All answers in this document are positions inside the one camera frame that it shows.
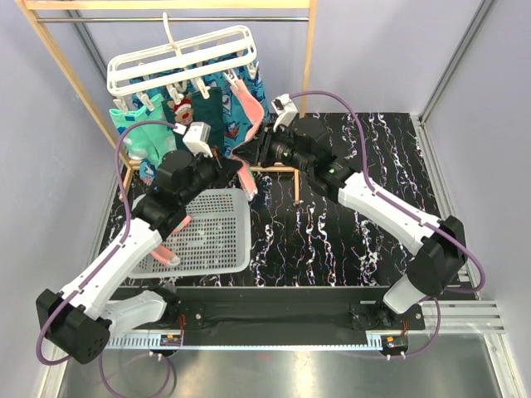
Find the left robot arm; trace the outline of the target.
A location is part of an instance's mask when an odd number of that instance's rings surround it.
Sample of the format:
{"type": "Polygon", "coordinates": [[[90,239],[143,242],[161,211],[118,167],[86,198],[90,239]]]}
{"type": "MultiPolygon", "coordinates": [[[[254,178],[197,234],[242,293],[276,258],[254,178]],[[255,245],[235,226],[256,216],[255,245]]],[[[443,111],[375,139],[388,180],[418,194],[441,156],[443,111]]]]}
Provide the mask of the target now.
{"type": "Polygon", "coordinates": [[[223,156],[182,150],[167,153],[146,194],[125,209],[124,228],[113,242],[59,292],[46,289],[37,297],[38,360],[48,366],[56,364],[44,357],[44,341],[86,364],[117,335],[146,323],[172,327],[179,308],[162,289],[148,289],[116,303],[110,299],[136,265],[184,221],[187,205],[209,187],[225,187],[240,168],[239,161],[223,156]]]}

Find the plain dark green sock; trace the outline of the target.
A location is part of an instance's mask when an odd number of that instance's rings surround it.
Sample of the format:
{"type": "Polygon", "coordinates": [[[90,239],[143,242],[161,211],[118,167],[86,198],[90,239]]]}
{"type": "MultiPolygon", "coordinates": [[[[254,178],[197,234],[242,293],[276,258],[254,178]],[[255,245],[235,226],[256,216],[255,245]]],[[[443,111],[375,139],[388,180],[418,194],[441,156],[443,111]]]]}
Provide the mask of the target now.
{"type": "Polygon", "coordinates": [[[208,93],[208,99],[205,99],[200,92],[192,94],[193,118],[195,122],[203,122],[211,127],[208,143],[221,152],[225,136],[222,89],[213,87],[208,93]]]}

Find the green reindeer sock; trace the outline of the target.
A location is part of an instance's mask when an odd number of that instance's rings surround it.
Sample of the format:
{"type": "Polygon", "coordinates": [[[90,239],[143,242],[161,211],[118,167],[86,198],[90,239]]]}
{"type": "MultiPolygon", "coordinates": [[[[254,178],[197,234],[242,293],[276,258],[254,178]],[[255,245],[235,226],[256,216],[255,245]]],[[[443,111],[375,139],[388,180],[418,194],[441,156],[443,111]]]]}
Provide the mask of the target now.
{"type": "Polygon", "coordinates": [[[171,124],[182,124],[186,128],[194,121],[192,108],[192,94],[188,92],[177,104],[169,96],[163,98],[163,112],[166,120],[171,124]]]}

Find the pink sock front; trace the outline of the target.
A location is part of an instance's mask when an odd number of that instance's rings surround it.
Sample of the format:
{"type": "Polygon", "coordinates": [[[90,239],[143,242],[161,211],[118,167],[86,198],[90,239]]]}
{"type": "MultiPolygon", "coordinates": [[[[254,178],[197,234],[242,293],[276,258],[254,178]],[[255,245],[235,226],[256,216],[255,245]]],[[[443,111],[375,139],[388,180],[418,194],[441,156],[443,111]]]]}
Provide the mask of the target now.
{"type": "MultiPolygon", "coordinates": [[[[265,111],[261,103],[247,89],[243,80],[235,79],[231,84],[231,91],[239,100],[246,117],[251,122],[251,127],[246,131],[243,141],[243,143],[247,143],[257,133],[265,117],[265,111]]],[[[246,195],[246,199],[252,201],[258,193],[258,188],[252,175],[251,167],[241,159],[240,162],[241,168],[237,172],[237,176],[241,184],[241,189],[246,195]]]]}

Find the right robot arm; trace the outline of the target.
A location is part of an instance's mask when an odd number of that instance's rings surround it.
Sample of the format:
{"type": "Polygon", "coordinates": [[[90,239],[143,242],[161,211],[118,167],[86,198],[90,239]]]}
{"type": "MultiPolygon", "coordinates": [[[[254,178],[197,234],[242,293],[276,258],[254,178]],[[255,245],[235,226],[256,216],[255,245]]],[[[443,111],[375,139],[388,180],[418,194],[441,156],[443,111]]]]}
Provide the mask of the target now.
{"type": "Polygon", "coordinates": [[[468,260],[461,221],[416,209],[336,156],[318,119],[263,124],[233,154],[250,166],[282,163],[300,171],[315,193],[376,222],[413,255],[406,273],[380,300],[351,307],[354,329],[398,327],[411,306],[439,297],[468,260]]]}

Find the white plastic clip hanger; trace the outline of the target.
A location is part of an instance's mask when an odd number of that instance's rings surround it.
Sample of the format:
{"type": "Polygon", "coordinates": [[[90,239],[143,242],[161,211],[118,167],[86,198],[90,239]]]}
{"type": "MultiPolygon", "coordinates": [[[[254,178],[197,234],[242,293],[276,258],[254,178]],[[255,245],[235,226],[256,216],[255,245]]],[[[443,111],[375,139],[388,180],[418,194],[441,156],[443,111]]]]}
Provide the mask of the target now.
{"type": "Polygon", "coordinates": [[[231,85],[236,83],[235,69],[247,68],[256,76],[256,45],[248,27],[237,25],[194,36],[173,39],[168,14],[163,14],[168,42],[112,58],[107,65],[107,90],[121,112],[128,111],[125,98],[136,95],[143,106],[154,110],[148,91],[164,87],[175,101],[183,98],[186,83],[192,84],[207,99],[209,89],[203,76],[223,73],[231,85]]]}

